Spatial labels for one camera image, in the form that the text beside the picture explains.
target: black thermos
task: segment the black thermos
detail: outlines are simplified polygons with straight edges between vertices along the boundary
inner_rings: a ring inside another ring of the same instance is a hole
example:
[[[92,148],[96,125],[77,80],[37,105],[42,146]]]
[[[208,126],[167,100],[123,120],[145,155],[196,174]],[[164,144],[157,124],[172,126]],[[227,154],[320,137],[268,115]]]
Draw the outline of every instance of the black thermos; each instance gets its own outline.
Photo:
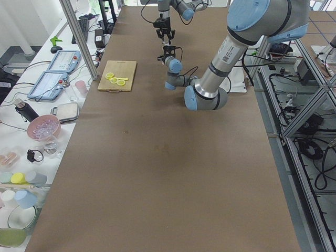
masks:
[[[26,118],[29,122],[33,121],[35,118],[38,117],[38,114],[35,112],[34,109],[27,103],[25,103],[21,99],[16,99],[14,101],[15,110],[24,118]]]

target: pink bowl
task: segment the pink bowl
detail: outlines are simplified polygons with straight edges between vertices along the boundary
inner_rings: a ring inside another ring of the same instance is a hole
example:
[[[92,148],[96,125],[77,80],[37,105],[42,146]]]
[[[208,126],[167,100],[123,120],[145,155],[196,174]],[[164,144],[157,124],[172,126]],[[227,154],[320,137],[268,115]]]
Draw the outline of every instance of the pink bowl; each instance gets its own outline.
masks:
[[[53,131],[51,131],[48,135],[44,135],[42,138],[36,137],[36,131],[39,127],[42,127],[42,124],[46,123],[48,124],[49,121],[56,121],[57,126],[54,128]],[[30,138],[36,140],[36,141],[45,141],[47,140],[51,135],[55,136],[57,138],[59,132],[61,131],[61,124],[56,116],[53,114],[45,114],[41,115],[37,118],[35,118],[33,121],[30,122],[28,128],[27,128],[27,134]]]

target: keyboard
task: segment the keyboard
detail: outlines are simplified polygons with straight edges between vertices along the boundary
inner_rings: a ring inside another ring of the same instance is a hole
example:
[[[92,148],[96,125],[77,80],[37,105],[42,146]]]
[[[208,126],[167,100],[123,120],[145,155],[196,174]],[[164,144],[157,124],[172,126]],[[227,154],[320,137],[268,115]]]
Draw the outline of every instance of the keyboard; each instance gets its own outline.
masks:
[[[78,20],[79,27],[84,35],[85,41],[88,41],[88,34],[89,34],[89,19],[86,17],[80,17]],[[72,44],[76,44],[76,39],[74,35],[72,36]]]

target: wooden cutting board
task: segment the wooden cutting board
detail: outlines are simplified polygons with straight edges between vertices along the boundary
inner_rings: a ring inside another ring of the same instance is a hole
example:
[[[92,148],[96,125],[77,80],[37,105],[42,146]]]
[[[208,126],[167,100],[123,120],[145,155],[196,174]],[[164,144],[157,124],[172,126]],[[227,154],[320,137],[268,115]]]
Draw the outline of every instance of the wooden cutting board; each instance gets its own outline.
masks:
[[[132,90],[135,69],[137,62],[131,60],[108,60],[98,85],[99,91],[126,91]],[[124,86],[112,84],[105,78],[108,72],[114,73],[115,77],[129,78]]]

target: blue cup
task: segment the blue cup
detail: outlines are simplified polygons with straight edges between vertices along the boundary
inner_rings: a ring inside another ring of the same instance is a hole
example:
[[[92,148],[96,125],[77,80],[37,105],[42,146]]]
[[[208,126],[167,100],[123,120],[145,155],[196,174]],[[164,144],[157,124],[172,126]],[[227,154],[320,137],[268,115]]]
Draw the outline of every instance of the blue cup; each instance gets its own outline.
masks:
[[[37,203],[37,196],[28,190],[19,190],[15,193],[14,199],[23,209],[30,208]]]

